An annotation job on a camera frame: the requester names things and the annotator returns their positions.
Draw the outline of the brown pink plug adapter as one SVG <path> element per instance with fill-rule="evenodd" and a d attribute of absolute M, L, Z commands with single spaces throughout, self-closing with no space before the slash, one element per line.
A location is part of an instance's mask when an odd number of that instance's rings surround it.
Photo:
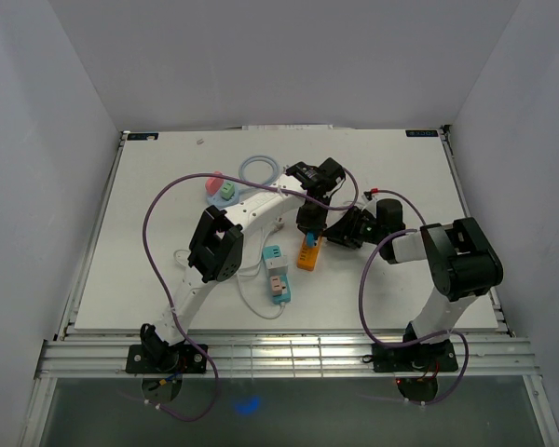
<path fill-rule="evenodd" d="M 282 276 L 272 276 L 269 278 L 270 292 L 272 296 L 281 296 L 286 290 L 286 283 Z"/>

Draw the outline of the small blue square socket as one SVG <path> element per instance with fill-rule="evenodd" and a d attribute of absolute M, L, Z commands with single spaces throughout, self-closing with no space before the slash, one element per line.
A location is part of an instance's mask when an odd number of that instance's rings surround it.
<path fill-rule="evenodd" d="M 309 248 L 314 248 L 318 244 L 318 237 L 313 232 L 306 234 L 306 244 Z"/>

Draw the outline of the white silver plug adapter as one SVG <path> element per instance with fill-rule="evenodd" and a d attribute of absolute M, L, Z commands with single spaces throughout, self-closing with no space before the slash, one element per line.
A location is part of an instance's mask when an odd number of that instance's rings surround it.
<path fill-rule="evenodd" d="M 279 256 L 265 259 L 266 272 L 269 277 L 286 275 L 288 271 L 288 261 L 286 256 Z"/>

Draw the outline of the green plug adapter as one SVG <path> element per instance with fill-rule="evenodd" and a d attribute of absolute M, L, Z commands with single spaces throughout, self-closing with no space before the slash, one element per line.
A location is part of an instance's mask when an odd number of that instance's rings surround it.
<path fill-rule="evenodd" d="M 232 182 L 224 182 L 219 193 L 223 200 L 229 201 L 236 194 L 236 186 Z"/>

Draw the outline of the round light blue power strip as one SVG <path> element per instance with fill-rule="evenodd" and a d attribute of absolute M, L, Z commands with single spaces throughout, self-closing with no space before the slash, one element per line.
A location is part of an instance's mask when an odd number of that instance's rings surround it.
<path fill-rule="evenodd" d="M 239 194 L 235 193 L 229 199 L 222 198 L 221 195 L 216 194 L 214 196 L 206 195 L 207 202 L 210 206 L 215 206 L 218 209 L 224 209 L 239 203 Z"/>

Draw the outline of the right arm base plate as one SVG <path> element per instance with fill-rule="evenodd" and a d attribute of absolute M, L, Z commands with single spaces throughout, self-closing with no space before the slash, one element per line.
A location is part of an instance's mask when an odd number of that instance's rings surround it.
<path fill-rule="evenodd" d="M 450 341 L 405 348 L 386 348 L 374 344 L 371 353 L 362 357 L 362 362 L 372 364 L 375 373 L 420 373 L 435 369 L 453 373 L 458 369 L 457 357 Z"/>

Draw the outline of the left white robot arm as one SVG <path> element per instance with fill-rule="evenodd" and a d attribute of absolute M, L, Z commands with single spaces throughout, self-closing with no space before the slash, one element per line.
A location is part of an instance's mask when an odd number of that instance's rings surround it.
<path fill-rule="evenodd" d="M 156 323 L 140 329 L 143 356 L 159 372 L 168 372 L 179 363 L 177 345 L 193 345 L 187 329 L 205 299 L 219 283 L 232 278 L 242 264 L 243 249 L 259 230 L 271 225 L 291 210 L 297 211 L 297 228 L 315 242 L 326 228 L 334 190 L 352 174 L 329 157 L 318 166 L 298 162 L 287 168 L 270 185 L 248 182 L 224 174 L 222 180 L 241 183 L 257 192 L 239 203 L 220 209 L 206 208 L 189 243 L 188 265 L 176 292 L 171 292 L 151 254 L 147 232 L 157 202 L 179 183 L 205 177 L 189 174 L 166 185 L 154 198 L 143 219 L 143 248 L 149 264 L 168 300 L 168 310 Z"/>

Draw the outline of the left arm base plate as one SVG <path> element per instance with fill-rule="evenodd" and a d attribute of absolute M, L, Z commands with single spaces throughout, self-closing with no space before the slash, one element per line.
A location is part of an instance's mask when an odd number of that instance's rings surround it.
<path fill-rule="evenodd" d="M 205 356 L 187 344 L 168 348 L 161 359 L 149 354 L 143 345 L 131 345 L 124 369 L 130 374 L 203 374 L 206 370 Z"/>

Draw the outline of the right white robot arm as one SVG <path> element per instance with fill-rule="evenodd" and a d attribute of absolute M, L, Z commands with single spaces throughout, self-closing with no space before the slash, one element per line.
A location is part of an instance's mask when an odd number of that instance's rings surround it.
<path fill-rule="evenodd" d="M 472 217 L 449 225 L 424 224 L 411 231 L 403 221 L 402 203 L 381 199 L 375 211 L 354 207 L 325 237 L 358 249 L 375 245 L 374 254 L 389 264 L 425 261 L 433 288 L 420 313 L 408 323 L 402 341 L 375 340 L 371 361 L 377 372 L 412 372 L 426 368 L 457 369 L 450 341 L 464 312 L 503 279 L 503 266 L 483 230 Z"/>

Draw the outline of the teal power strip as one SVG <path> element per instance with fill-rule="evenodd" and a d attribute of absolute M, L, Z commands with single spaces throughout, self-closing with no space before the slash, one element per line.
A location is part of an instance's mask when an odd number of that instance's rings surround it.
<path fill-rule="evenodd" d="M 262 249 L 262 262 L 274 305 L 286 305 L 292 300 L 288 280 L 288 258 L 281 252 L 278 245 L 266 246 Z"/>

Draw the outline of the orange power strip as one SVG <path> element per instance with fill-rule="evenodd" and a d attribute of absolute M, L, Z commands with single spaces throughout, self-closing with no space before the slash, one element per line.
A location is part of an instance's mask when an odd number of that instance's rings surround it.
<path fill-rule="evenodd" d="M 306 244 L 306 237 L 303 238 L 300 251 L 297 255 L 296 266 L 305 271 L 313 271 L 316 267 L 320 247 L 322 243 L 322 236 L 318 237 L 318 244 L 314 248 L 309 248 Z"/>

